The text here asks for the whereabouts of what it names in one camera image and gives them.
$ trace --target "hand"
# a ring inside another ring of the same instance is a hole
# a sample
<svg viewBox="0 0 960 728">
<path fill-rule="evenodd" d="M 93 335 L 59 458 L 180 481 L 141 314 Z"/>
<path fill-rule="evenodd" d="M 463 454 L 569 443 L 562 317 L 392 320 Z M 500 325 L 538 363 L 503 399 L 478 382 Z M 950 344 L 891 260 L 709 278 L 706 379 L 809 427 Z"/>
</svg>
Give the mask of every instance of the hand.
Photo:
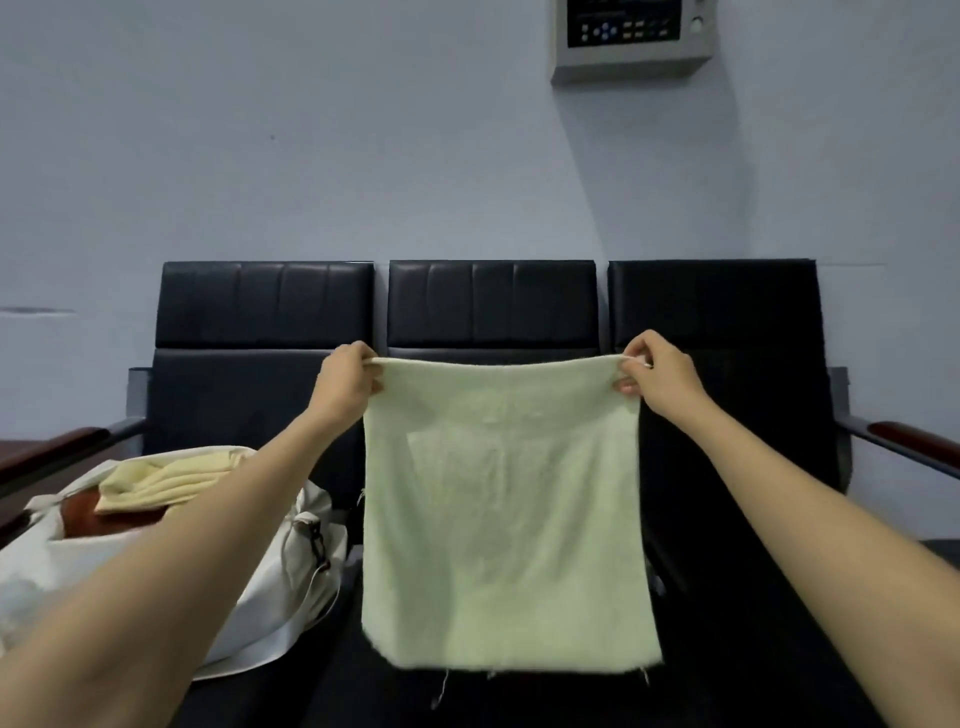
<svg viewBox="0 0 960 728">
<path fill-rule="evenodd" d="M 337 347 L 320 368 L 307 416 L 333 428 L 337 435 L 363 417 L 367 400 L 383 389 L 376 379 L 383 368 L 364 363 L 374 356 L 376 352 L 362 341 Z"/>
<path fill-rule="evenodd" d="M 628 378 L 614 387 L 628 396 L 641 396 L 647 406 L 685 429 L 691 420 L 713 404 L 697 376 L 693 360 L 656 331 L 644 331 L 623 352 L 620 363 Z"/>
</svg>

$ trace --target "wall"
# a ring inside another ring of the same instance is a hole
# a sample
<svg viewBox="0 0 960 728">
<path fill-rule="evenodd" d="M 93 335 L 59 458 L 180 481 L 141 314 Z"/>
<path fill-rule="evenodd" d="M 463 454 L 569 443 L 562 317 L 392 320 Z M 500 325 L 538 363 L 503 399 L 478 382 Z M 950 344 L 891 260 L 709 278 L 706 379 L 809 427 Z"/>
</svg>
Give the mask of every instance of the wall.
<svg viewBox="0 0 960 728">
<path fill-rule="evenodd" d="M 0 436 L 122 415 L 168 259 L 816 257 L 853 402 L 960 438 L 960 6 L 724 0 L 685 85 L 554 91 L 543 0 L 14 2 Z M 857 452 L 956 533 L 960 488 Z"/>
</svg>

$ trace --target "brown item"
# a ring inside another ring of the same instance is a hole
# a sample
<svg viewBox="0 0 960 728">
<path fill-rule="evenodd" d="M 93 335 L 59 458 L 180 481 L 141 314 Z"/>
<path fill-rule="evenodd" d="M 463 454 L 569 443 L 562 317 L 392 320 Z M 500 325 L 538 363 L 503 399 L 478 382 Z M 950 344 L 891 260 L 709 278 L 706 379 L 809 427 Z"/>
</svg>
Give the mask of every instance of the brown item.
<svg viewBox="0 0 960 728">
<path fill-rule="evenodd" d="M 946 437 L 940 437 L 940 435 L 934 435 L 932 432 L 926 432 L 904 423 L 873 423 L 867 429 L 877 437 L 910 448 L 921 455 L 932 457 L 944 465 L 960 468 L 960 444 L 948 440 Z"/>
<path fill-rule="evenodd" d="M 78 539 L 88 536 L 107 536 L 111 533 L 123 533 L 145 525 L 153 525 L 163 518 L 166 506 L 152 511 L 130 513 L 94 513 L 100 491 L 87 488 L 69 496 L 60 504 L 60 516 L 63 518 L 63 538 Z"/>
</svg>

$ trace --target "control panel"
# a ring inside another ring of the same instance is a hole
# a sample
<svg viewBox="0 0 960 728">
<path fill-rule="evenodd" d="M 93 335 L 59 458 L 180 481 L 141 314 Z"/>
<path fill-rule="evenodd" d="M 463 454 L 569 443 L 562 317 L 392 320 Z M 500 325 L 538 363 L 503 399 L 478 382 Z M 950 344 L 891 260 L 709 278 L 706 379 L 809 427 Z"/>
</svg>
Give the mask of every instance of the control panel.
<svg viewBox="0 0 960 728">
<path fill-rule="evenodd" d="M 695 73 L 717 50 L 717 0 L 551 0 L 550 81 Z"/>
<path fill-rule="evenodd" d="M 683 0 L 566 0 L 567 46 L 680 40 Z"/>
</svg>

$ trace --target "armrest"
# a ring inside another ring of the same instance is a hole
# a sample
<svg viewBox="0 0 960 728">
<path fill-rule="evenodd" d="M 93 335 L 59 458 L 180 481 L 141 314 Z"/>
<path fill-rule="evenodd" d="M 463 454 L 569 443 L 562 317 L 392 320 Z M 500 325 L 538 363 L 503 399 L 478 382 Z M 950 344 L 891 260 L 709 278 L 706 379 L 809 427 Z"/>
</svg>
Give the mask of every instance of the armrest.
<svg viewBox="0 0 960 728">
<path fill-rule="evenodd" d="M 109 427 L 81 427 L 0 459 L 0 498 L 140 434 L 146 419 L 130 417 Z"/>
<path fill-rule="evenodd" d="M 960 479 L 960 444 L 952 440 L 903 423 L 871 423 L 845 413 L 836 413 L 836 422 L 854 437 Z"/>
</svg>

